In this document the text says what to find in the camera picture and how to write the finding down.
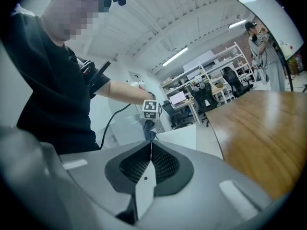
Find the red object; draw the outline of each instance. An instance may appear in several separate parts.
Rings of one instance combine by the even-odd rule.
[[[145,90],[144,88],[142,88],[142,86],[141,86],[141,85],[139,85],[139,89],[141,89],[141,90]]]

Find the fluorescent light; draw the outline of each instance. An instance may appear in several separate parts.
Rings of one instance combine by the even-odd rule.
[[[237,26],[237,25],[241,25],[241,24],[243,24],[245,21],[246,21],[246,20],[242,20],[242,21],[239,21],[239,22],[237,22],[237,23],[231,24],[231,25],[229,25],[228,28],[230,29],[230,28],[233,28],[233,27],[235,27],[235,26]]]
[[[247,2],[255,2],[257,0],[240,0],[241,3],[247,3]]]
[[[165,63],[162,64],[162,66],[166,66],[169,62],[171,62],[172,60],[176,59],[178,56],[182,55],[184,52],[186,52],[189,48],[185,47],[183,50],[181,50],[180,52],[178,52],[177,54],[175,54],[173,57],[171,57],[168,61],[166,61]]]

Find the computer monitor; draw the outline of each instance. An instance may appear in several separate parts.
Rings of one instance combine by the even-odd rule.
[[[171,97],[170,97],[170,100],[171,100],[171,103],[172,103],[173,105],[175,105],[175,104],[177,104],[177,103],[179,103],[179,102],[181,102],[181,101],[186,100],[186,96],[184,95],[184,92],[181,91],[181,92],[179,92],[178,94],[175,94],[175,95],[171,96]]]

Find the striped shirt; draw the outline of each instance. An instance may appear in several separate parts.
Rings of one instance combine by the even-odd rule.
[[[258,48],[262,44],[262,37],[261,35],[257,35],[257,40],[255,42],[251,41],[251,36],[248,38],[248,43],[250,49],[253,53],[256,53],[259,58],[259,64],[263,67],[267,67],[269,64],[279,60],[278,55],[270,43],[267,43],[263,52],[259,54]]]

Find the ceiling light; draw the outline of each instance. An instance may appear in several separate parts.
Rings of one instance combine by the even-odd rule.
[[[169,62],[171,62],[172,60],[176,59],[178,56],[182,55],[184,52],[186,52],[188,50],[188,47],[185,47],[183,50],[181,50],[180,52],[178,52],[177,54],[175,54],[173,57],[171,57],[168,61],[166,61],[165,63],[162,64],[162,66],[166,66]]]
[[[237,26],[237,25],[241,25],[241,24],[243,24],[245,21],[246,21],[246,20],[242,20],[242,21],[239,21],[239,22],[237,22],[237,23],[231,24],[231,25],[229,25],[228,28],[230,29],[230,28],[233,28],[233,27],[235,27],[235,26]]]

